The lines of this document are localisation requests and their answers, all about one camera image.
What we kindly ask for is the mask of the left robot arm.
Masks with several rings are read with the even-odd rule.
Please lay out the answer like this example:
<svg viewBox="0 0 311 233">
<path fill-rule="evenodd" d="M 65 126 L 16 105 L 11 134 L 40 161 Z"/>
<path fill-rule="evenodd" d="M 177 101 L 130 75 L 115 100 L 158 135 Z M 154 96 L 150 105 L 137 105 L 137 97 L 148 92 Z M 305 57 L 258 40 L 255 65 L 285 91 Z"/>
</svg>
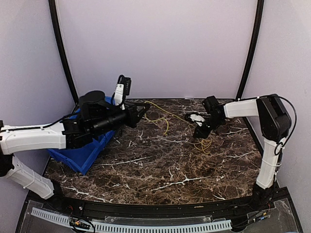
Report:
<svg viewBox="0 0 311 233">
<path fill-rule="evenodd" d="M 95 90 L 79 98 L 80 111 L 65 115 L 48 125 L 13 127 L 0 125 L 0 175 L 11 179 L 49 200 L 51 206 L 63 212 L 69 207 L 63 197 L 60 184 L 44 178 L 24 165 L 15 152 L 39 149 L 78 149 L 100 135 L 122 125 L 135 128 L 149 110 L 148 103 L 124 103 L 121 100 L 107 102 L 103 91 Z"/>
</svg>

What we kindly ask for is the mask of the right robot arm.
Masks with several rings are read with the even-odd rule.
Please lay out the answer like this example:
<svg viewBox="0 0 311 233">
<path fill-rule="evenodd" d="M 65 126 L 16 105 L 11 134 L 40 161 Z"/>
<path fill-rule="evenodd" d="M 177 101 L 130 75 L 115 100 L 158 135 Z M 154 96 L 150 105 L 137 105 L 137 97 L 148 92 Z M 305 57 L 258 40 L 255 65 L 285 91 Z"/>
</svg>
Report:
<svg viewBox="0 0 311 233">
<path fill-rule="evenodd" d="M 214 96 L 210 96 L 202 102 L 207 117 L 193 112 L 186 114 L 185 118 L 196 124 L 193 136 L 206 139 L 212 131 L 224 125 L 227 118 L 258 117 L 264 151 L 255 187 L 266 190 L 274 184 L 283 147 L 291 136 L 292 120 L 283 100 L 281 96 L 271 94 L 220 104 Z"/>
</svg>

